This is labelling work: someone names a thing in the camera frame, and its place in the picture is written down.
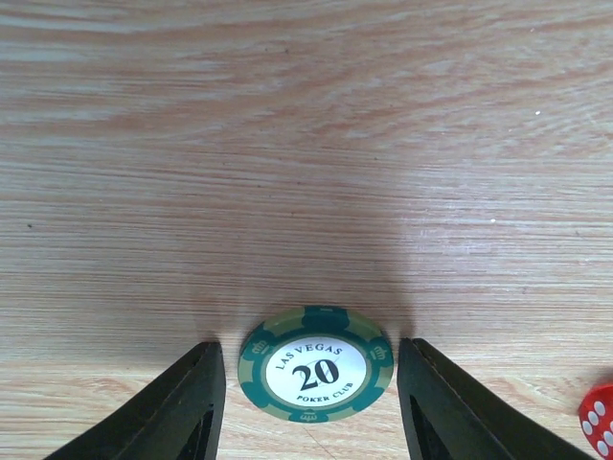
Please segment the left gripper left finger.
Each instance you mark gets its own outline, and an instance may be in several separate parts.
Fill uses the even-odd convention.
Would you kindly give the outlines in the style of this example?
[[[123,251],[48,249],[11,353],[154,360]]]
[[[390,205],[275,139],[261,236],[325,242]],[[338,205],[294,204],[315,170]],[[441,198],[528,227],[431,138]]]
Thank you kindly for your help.
[[[202,342],[50,459],[215,459],[225,403],[221,345]]]

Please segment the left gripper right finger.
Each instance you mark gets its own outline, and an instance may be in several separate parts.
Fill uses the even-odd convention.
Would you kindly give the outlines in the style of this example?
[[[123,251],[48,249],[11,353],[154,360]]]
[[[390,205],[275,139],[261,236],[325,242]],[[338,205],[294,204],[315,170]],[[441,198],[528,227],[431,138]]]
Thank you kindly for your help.
[[[421,338],[399,343],[397,389],[412,459],[588,459]]]

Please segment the green poker chip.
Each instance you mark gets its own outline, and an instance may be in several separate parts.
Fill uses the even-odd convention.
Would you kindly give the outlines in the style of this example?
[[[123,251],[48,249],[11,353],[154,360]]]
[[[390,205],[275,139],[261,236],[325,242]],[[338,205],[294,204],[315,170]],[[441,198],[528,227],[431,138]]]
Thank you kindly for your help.
[[[388,388],[395,368],[385,333],[364,315],[304,306],[261,322],[245,339],[238,382],[263,412],[321,424],[355,415]]]

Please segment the red die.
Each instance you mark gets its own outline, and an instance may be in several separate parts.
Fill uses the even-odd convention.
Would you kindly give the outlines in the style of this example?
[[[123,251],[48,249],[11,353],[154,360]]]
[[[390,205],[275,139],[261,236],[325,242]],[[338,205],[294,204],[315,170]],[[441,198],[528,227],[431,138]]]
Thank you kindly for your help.
[[[612,397],[612,383],[607,383],[591,388],[579,405],[581,430],[590,446],[606,460],[613,452]]]

